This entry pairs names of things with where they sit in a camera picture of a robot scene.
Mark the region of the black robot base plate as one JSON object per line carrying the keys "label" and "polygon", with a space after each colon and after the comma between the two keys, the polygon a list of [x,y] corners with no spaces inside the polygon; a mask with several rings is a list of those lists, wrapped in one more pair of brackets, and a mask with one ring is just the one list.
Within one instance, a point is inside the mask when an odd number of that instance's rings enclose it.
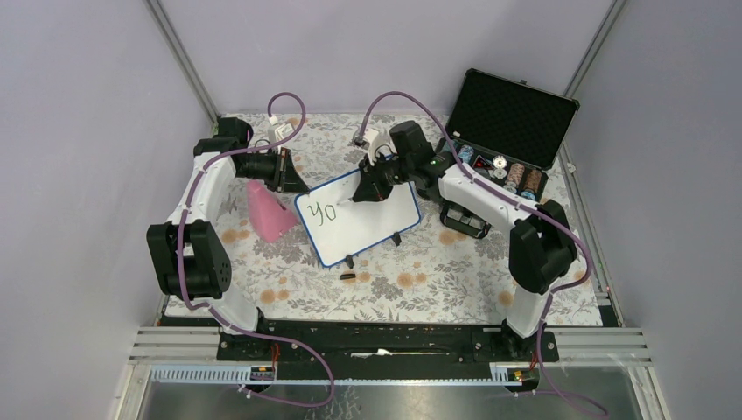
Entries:
{"label": "black robot base plate", "polygon": [[280,380],[480,380],[490,364],[560,359],[555,335],[505,326],[260,318],[257,337],[220,334],[218,361],[266,362]]}

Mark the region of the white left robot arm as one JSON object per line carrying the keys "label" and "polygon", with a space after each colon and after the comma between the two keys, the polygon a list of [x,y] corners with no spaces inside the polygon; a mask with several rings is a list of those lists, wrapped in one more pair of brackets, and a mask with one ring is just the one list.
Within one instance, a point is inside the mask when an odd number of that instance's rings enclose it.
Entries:
{"label": "white left robot arm", "polygon": [[193,148],[192,174],[175,210],[149,226],[146,241],[160,290],[190,311],[209,312],[227,333],[240,334],[237,346],[247,357],[259,360],[272,338],[257,327],[261,311],[231,291],[231,260],[214,222],[234,179],[261,181],[276,193],[306,193],[309,187],[290,149],[252,146],[253,134],[240,118],[220,118],[216,135]]}

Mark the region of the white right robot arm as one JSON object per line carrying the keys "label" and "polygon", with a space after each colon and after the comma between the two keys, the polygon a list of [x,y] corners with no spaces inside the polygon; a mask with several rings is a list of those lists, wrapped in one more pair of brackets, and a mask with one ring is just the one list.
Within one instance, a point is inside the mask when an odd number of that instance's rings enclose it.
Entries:
{"label": "white right robot arm", "polygon": [[536,350],[536,334],[548,312],[556,280],[578,257],[563,207],[518,197],[477,173],[452,150],[435,151],[414,121],[388,132],[361,126],[353,144],[366,147],[352,202],[382,202],[395,186],[411,183],[427,200],[459,205],[507,238],[508,270],[516,282],[501,346],[522,361]]}

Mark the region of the blue framed whiteboard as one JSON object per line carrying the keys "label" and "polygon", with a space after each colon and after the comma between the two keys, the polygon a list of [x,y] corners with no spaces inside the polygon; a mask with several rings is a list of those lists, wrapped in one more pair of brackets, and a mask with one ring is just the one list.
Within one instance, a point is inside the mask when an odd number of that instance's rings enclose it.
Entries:
{"label": "blue framed whiteboard", "polygon": [[422,214],[410,183],[395,185],[382,202],[354,202],[351,198],[360,181],[358,169],[333,178],[294,199],[294,207],[321,267],[344,263],[421,222]]}

